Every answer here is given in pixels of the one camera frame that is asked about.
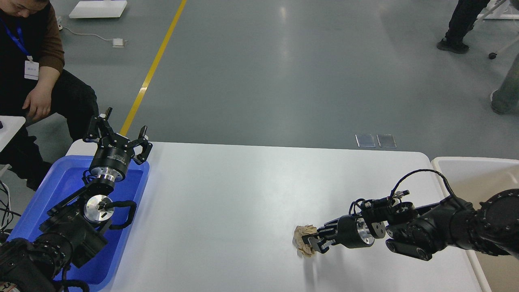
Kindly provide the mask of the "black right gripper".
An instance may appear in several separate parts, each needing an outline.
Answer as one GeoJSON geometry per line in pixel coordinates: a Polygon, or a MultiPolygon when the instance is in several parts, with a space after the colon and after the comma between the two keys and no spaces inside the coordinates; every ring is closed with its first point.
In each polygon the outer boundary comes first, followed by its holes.
{"type": "Polygon", "coordinates": [[[308,235],[308,244],[319,253],[326,253],[335,244],[347,248],[366,248],[374,244],[367,223],[361,217],[342,216],[326,222],[317,228],[316,233],[308,235]]]}

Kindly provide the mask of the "seated person's hand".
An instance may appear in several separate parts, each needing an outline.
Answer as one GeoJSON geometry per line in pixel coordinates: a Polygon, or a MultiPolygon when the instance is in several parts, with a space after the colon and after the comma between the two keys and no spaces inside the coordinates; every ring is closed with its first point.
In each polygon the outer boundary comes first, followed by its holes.
{"type": "Polygon", "coordinates": [[[44,85],[37,85],[28,93],[22,106],[26,119],[38,121],[50,115],[51,93],[52,87],[44,85]]]}

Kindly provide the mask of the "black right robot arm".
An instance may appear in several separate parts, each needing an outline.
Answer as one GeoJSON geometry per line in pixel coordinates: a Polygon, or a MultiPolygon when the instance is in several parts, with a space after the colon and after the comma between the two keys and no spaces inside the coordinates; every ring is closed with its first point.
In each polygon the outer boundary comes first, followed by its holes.
{"type": "Polygon", "coordinates": [[[501,191],[475,210],[472,203],[454,194],[443,174],[436,174],[448,192],[441,201],[415,207],[402,200],[408,190],[394,187],[384,198],[357,199],[347,215],[303,235],[302,242],[313,251],[326,253],[335,245],[371,247],[374,240],[389,236],[389,251],[423,261],[447,246],[517,258],[519,191],[501,191]]]}

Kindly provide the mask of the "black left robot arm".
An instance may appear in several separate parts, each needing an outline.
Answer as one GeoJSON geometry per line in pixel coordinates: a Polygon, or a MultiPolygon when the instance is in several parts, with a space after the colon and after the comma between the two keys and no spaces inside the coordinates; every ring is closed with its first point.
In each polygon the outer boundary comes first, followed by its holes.
{"type": "Polygon", "coordinates": [[[97,144],[91,165],[83,173],[84,186],[47,211],[34,241],[21,237],[1,244],[2,292],[83,292],[89,285],[68,279],[67,272],[81,268],[105,246],[108,230],[129,227],[137,212],[134,199],[115,201],[109,197],[117,182],[124,180],[131,161],[144,164],[152,143],[143,126],[137,139],[116,133],[109,125],[112,108],[90,120],[85,142],[97,144]]]}

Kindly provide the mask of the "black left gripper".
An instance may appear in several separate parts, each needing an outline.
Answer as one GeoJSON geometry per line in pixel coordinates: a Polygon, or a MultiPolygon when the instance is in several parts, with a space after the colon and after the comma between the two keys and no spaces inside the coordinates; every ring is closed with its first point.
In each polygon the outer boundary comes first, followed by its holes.
{"type": "Polygon", "coordinates": [[[83,141],[98,144],[89,172],[97,177],[108,174],[113,177],[112,181],[122,181],[126,177],[131,160],[137,165],[145,163],[153,144],[146,135],[148,126],[141,128],[135,140],[130,141],[124,136],[116,137],[109,125],[112,111],[113,108],[108,107],[104,114],[91,118],[83,141]]]}

